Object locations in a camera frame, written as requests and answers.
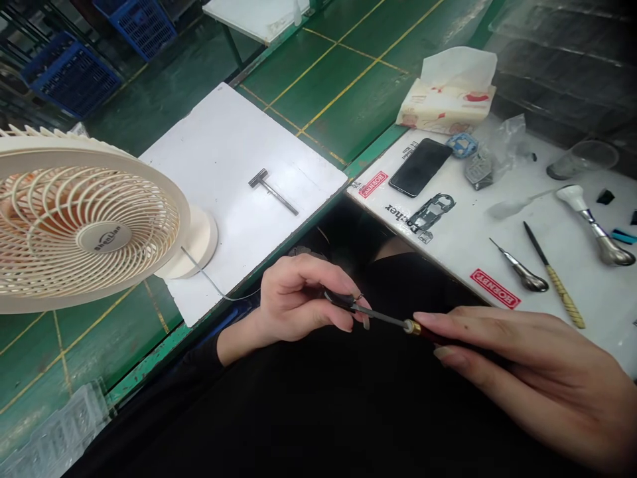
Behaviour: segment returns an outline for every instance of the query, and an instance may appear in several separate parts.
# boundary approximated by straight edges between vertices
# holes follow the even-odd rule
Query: metal tool
[[[502,367],[507,367],[511,363],[509,360],[502,357],[501,355],[496,354],[494,351],[483,349],[481,347],[477,347],[473,344],[462,342],[460,340],[448,339],[446,337],[443,337],[442,335],[438,335],[424,328],[418,322],[413,321],[411,319],[406,319],[406,320],[394,319],[393,317],[390,317],[389,315],[385,315],[383,313],[373,311],[366,307],[361,307],[360,305],[356,303],[356,299],[354,298],[353,295],[343,295],[343,294],[333,292],[329,289],[325,289],[323,295],[331,303],[333,303],[335,306],[341,309],[345,309],[349,312],[359,311],[359,312],[362,312],[363,314],[368,315],[372,319],[379,319],[379,320],[382,320],[383,322],[387,322],[392,325],[397,325],[398,327],[403,329],[405,333],[408,333],[410,335],[418,335],[420,337],[423,337],[424,339],[427,339],[435,344],[442,345],[442,346],[458,345],[459,347],[464,347],[465,349],[469,349],[483,355],[484,357],[488,358],[492,362]]]
[[[604,264],[610,266],[632,266],[635,263],[635,256],[615,244],[606,231],[597,224],[591,210],[584,201],[583,193],[584,189],[582,189],[582,186],[568,185],[558,189],[555,192],[555,196],[566,202],[589,223],[597,241],[599,258]]]
[[[531,231],[531,228],[526,223],[526,221],[524,222],[524,228],[526,229],[526,233],[529,235],[529,239],[531,240],[533,247],[537,251],[539,258],[542,259],[542,262],[544,263],[544,266],[546,267],[546,271],[549,273],[549,277],[551,278],[551,281],[553,282],[555,289],[557,290],[557,293],[559,294],[559,298],[562,299],[562,304],[564,304],[564,308],[566,309],[566,312],[569,314],[569,317],[571,318],[571,320],[573,321],[573,323],[578,329],[586,329],[586,324],[584,324],[584,319],[582,315],[579,313],[579,310],[577,310],[577,307],[575,307],[575,304],[573,303],[573,299],[571,299],[571,296],[569,295],[569,293],[566,292],[566,289],[564,288],[562,281],[559,279],[559,277],[557,277],[557,274],[551,267],[551,264],[549,264],[549,262],[547,261],[546,256],[544,255],[544,252],[542,252],[542,248],[539,246],[539,243],[537,242],[537,239],[535,239],[535,235],[533,234],[533,231]]]
[[[506,257],[513,265],[513,270],[519,275],[520,280],[522,281],[522,286],[525,289],[530,290],[531,292],[546,292],[549,289],[549,284],[544,279],[537,277],[529,271],[520,263],[520,261],[497,245],[493,239],[489,238],[489,240],[496,245],[500,252],[503,253],[504,257]]]
[[[285,199],[283,199],[281,197],[281,195],[279,193],[277,193],[274,189],[272,189],[266,182],[265,182],[265,177],[267,176],[267,169],[263,168],[261,171],[259,171],[259,174],[257,174],[254,178],[250,179],[250,181],[248,181],[248,184],[250,185],[250,187],[256,187],[258,184],[262,184],[269,192],[272,193],[272,195],[280,200],[283,205],[285,207],[287,207],[292,214],[294,214],[295,216],[299,215],[299,211],[297,211],[296,209],[294,209],[292,207],[292,204],[290,204],[289,202],[287,202]]]

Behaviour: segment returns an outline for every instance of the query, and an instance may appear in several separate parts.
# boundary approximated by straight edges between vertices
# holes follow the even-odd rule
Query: black phone screen
[[[409,197],[416,197],[451,153],[449,146],[429,138],[423,139],[391,177],[389,185]]]

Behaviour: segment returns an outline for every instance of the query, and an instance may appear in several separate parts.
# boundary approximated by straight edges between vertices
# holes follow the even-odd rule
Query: fan base
[[[197,206],[190,205],[190,227],[183,248],[188,251],[199,268],[204,268],[217,248],[219,234],[214,218]],[[187,279],[199,272],[180,249],[155,275],[162,279]]]

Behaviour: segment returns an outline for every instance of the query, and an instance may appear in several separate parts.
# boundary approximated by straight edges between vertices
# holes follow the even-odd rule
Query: white table
[[[301,13],[310,8],[310,0],[299,0]],[[250,38],[272,44],[294,23],[293,0],[210,0],[204,13]]]
[[[480,129],[487,131],[498,124],[497,119],[489,117]],[[520,303],[516,310],[546,312],[570,323],[553,285],[545,293],[524,289],[509,263],[489,241],[489,237],[493,238],[532,272],[549,281],[522,226],[522,221],[527,221],[586,321],[587,328],[581,333],[613,354],[625,371],[637,378],[637,327],[633,324],[637,320],[637,264],[624,268],[602,264],[589,227],[553,194],[537,199],[505,220],[485,214],[487,208],[502,200],[523,199],[577,183],[584,188],[585,200],[607,232],[620,228],[637,235],[637,226],[629,225],[637,207],[637,181],[611,171],[584,175],[574,181],[554,181],[545,174],[545,168],[562,151],[527,135],[531,150],[538,156],[537,163],[510,171],[500,182],[475,191],[463,175],[464,161],[451,157],[423,192],[411,199],[391,188],[389,178],[403,163],[409,148],[426,137],[441,143],[448,138],[426,131],[408,131],[348,187],[347,194],[489,304],[506,307],[471,278],[476,270],[482,271],[477,274],[478,280],[484,283],[488,276],[517,297]],[[372,184],[380,184],[368,194],[372,187],[366,189],[366,185],[374,178]],[[595,202],[603,188],[610,189],[616,197],[608,206]],[[451,195],[456,205],[431,227],[432,238],[419,239],[420,234],[410,231],[406,221],[438,193]],[[622,247],[637,254],[635,246]]]
[[[243,96],[221,84],[140,160],[172,179],[209,212],[219,243],[204,271],[224,292],[237,288],[347,182],[347,176]],[[294,216],[262,186],[298,211]],[[222,298],[202,274],[168,280],[184,322],[193,326]]]

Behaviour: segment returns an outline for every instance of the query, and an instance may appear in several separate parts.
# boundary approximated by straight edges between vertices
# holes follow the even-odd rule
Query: white cable
[[[205,271],[204,271],[201,267],[199,267],[199,264],[197,264],[197,261],[196,261],[196,260],[194,260],[194,259],[192,258],[192,256],[188,253],[188,251],[186,251],[186,250],[184,249],[184,247],[183,247],[183,246],[181,246],[181,250],[184,252],[184,254],[186,254],[186,257],[187,257],[188,259],[190,259],[190,262],[192,262],[192,263],[194,264],[194,266],[195,266],[197,269],[199,269],[199,272],[201,272],[201,273],[204,275],[204,277],[205,277],[206,279],[208,279],[208,282],[210,282],[210,283],[212,284],[212,287],[214,287],[214,289],[215,289],[215,290],[219,293],[219,295],[221,295],[221,296],[222,296],[225,300],[229,300],[229,301],[236,302],[236,301],[239,301],[239,300],[247,299],[248,297],[251,297],[251,296],[255,295],[258,291],[260,291],[260,290],[261,290],[261,288],[259,287],[259,288],[258,288],[258,289],[256,289],[253,293],[251,293],[251,294],[249,294],[249,295],[247,295],[247,296],[245,296],[245,297],[239,297],[239,298],[237,298],[237,299],[231,299],[230,297],[228,297],[227,295],[225,295],[223,292],[221,292],[221,291],[219,290],[219,287],[217,287],[217,286],[215,285],[215,283],[212,281],[212,279],[210,279],[210,277],[208,277],[208,274],[206,274],[206,272],[205,272]]]

